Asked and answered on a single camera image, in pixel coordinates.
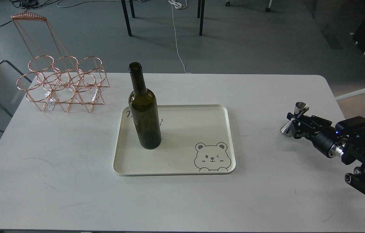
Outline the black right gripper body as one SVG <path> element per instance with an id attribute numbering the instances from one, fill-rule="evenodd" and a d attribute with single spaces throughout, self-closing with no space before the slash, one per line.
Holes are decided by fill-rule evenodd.
<path id="1" fill-rule="evenodd" d="M 340 141 L 332 122 L 318 116 L 301 116 L 299 118 L 299 136 L 308 139 L 320 152 L 329 152 Z"/>

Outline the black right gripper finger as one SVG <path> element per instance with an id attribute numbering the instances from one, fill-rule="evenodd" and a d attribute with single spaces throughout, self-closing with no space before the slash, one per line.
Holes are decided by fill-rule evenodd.
<path id="1" fill-rule="evenodd" d="M 290 125 L 288 129 L 288 137 L 301 139 L 306 137 L 305 129 L 302 125 Z"/>
<path id="2" fill-rule="evenodd" d="M 294 114 L 292 112 L 289 112 L 287 114 L 287 119 L 289 121 L 295 121 L 295 122 L 300 122 L 300 123 L 310 123 L 312 118 L 309 116 L 306 116 L 304 114 Z"/>

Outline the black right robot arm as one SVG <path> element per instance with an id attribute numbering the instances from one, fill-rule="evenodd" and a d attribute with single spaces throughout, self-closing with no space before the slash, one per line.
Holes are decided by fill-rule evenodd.
<path id="1" fill-rule="evenodd" d="M 345 165 L 355 161 L 360 166 L 347 173 L 344 180 L 365 195 L 365 118 L 361 116 L 332 122 L 318 116 L 296 116 L 288 113 L 290 134 L 295 139 L 305 138 L 327 158 L 340 158 Z"/>

